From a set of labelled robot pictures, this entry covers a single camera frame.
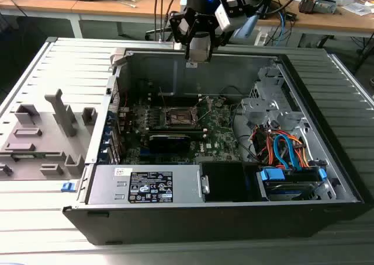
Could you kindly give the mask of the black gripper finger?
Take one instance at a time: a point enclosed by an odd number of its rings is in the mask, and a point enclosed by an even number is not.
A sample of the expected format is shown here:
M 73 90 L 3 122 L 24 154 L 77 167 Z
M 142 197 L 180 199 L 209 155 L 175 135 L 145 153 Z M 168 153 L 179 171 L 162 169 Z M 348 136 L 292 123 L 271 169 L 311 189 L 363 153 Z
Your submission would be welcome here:
M 210 61 L 213 52 L 225 46 L 233 35 L 233 31 L 223 32 L 215 19 L 205 19 L 205 27 L 196 32 L 196 61 Z
M 195 35 L 195 11 L 172 13 L 169 23 L 174 41 L 185 47 L 185 58 L 189 58 L 191 42 Z

